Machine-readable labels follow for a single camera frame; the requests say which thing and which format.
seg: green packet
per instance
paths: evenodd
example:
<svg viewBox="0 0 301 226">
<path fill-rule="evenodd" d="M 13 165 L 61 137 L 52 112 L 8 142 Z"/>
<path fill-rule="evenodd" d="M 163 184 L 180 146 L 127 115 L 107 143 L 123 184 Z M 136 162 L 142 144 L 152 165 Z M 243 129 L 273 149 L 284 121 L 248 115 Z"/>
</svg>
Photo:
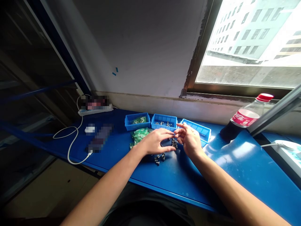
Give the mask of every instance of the green packet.
<svg viewBox="0 0 301 226">
<path fill-rule="evenodd" d="M 133 146 L 138 144 L 144 137 L 146 137 L 153 129 L 150 128 L 141 128 L 136 131 L 131 131 L 132 138 L 134 139 L 134 143 L 130 143 L 129 147 L 132 149 Z"/>
<path fill-rule="evenodd" d="M 144 122 L 147 122 L 145 116 L 136 118 L 132 124 L 138 124 L 138 123 L 144 123 Z"/>
</svg>

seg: coca-cola bottle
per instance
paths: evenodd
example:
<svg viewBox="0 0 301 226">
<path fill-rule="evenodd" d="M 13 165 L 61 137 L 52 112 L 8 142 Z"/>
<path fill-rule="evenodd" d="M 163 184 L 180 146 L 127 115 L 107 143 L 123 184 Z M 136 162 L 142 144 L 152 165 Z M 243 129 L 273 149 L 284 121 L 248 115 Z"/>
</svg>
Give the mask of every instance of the coca-cola bottle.
<svg viewBox="0 0 301 226">
<path fill-rule="evenodd" d="M 223 140 L 230 142 L 245 128 L 252 125 L 263 115 L 264 104 L 270 102 L 274 96 L 270 94 L 259 94 L 253 103 L 240 108 L 230 119 L 228 125 L 220 131 Z"/>
</svg>

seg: small blue tray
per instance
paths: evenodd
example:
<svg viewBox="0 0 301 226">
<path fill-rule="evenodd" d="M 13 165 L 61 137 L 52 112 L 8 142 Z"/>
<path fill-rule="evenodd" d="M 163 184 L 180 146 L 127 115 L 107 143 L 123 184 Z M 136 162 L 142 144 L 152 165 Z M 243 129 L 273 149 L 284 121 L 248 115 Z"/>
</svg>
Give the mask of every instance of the small blue tray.
<svg viewBox="0 0 301 226">
<path fill-rule="evenodd" d="M 211 129 L 201 126 L 199 124 L 196 124 L 194 122 L 191 122 L 187 119 L 182 119 L 182 121 L 180 123 L 183 124 L 184 122 L 186 122 L 187 125 L 189 125 L 190 127 L 192 127 L 193 129 L 195 129 L 196 131 L 199 132 L 200 137 L 201 137 L 202 148 L 205 147 L 205 145 L 209 143 L 209 140 L 211 137 Z"/>
<path fill-rule="evenodd" d="M 146 121 L 144 123 L 138 123 L 138 124 L 133 124 L 133 121 L 138 118 L 138 117 L 146 117 Z M 148 115 L 148 113 L 138 113 L 138 114 L 132 114 L 132 115 L 126 115 L 125 119 L 124 119 L 124 124 L 126 127 L 127 131 L 130 130 L 137 130 L 137 129 L 141 129 L 141 128 L 149 128 L 150 127 L 150 116 Z"/>
<path fill-rule="evenodd" d="M 154 114 L 154 116 L 151 119 L 150 125 L 153 129 L 164 128 L 164 129 L 170 130 L 171 132 L 174 132 L 177 129 L 177 123 L 178 123 L 178 120 L 175 116 Z"/>
</svg>

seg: floor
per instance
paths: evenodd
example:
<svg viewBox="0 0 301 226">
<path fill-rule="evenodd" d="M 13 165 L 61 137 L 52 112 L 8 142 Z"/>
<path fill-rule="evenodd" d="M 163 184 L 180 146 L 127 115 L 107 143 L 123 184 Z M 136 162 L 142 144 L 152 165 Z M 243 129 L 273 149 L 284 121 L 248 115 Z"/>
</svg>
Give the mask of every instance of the floor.
<svg viewBox="0 0 301 226">
<path fill-rule="evenodd" d="M 57 159 L 5 207 L 10 218 L 65 217 L 96 184 L 97 178 Z M 207 212 L 187 205 L 196 226 L 225 225 L 207 221 Z"/>
</svg>

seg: person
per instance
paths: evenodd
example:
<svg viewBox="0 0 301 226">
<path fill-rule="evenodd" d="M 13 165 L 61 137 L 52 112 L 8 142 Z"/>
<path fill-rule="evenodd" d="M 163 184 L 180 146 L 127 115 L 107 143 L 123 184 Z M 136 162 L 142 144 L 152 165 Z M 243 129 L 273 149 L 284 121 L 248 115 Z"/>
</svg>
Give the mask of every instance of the person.
<svg viewBox="0 0 301 226">
<path fill-rule="evenodd" d="M 197 131 L 185 123 L 177 126 L 180 128 L 174 133 L 160 128 L 143 138 L 96 183 L 61 225 L 193 225 L 183 210 L 183 203 L 168 197 L 164 199 L 162 195 L 159 199 L 154 195 L 143 199 L 141 192 L 131 195 L 126 191 L 130 176 L 144 156 L 176 150 L 173 146 L 160 146 L 161 141 L 172 137 L 183 145 L 186 155 L 239 225 L 290 225 L 204 153 Z M 120 194 L 131 202 L 120 201 Z"/>
</svg>

